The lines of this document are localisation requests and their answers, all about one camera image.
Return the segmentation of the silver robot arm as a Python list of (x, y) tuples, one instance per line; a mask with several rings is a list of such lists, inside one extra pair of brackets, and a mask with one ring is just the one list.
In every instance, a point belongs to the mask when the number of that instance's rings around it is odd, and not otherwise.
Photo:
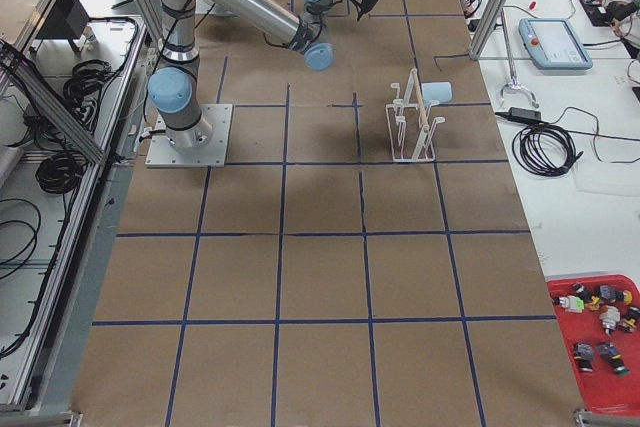
[[(326, 14), (344, 0), (303, 0), (296, 13), (276, 0), (162, 0), (163, 32), (167, 35), (163, 54), (167, 67), (180, 70), (193, 82), (199, 81), (196, 47), (222, 46), (242, 40), (249, 28), (264, 37), (264, 46), (250, 44), (240, 58), (263, 68), (260, 82), (241, 80), (245, 94), (262, 96), (274, 79), (274, 69), (287, 70), (291, 79), (309, 79), (325, 73), (332, 65), (335, 48)], [(373, 10), (379, 0), (347, 0), (358, 16)]]

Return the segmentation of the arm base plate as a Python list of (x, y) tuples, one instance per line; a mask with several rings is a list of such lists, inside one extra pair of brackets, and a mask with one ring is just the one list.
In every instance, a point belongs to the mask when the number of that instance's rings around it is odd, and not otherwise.
[(158, 115), (155, 128), (164, 133), (150, 140), (146, 156), (149, 168), (200, 168), (225, 166), (232, 104), (202, 104), (201, 119), (193, 128), (176, 131)]

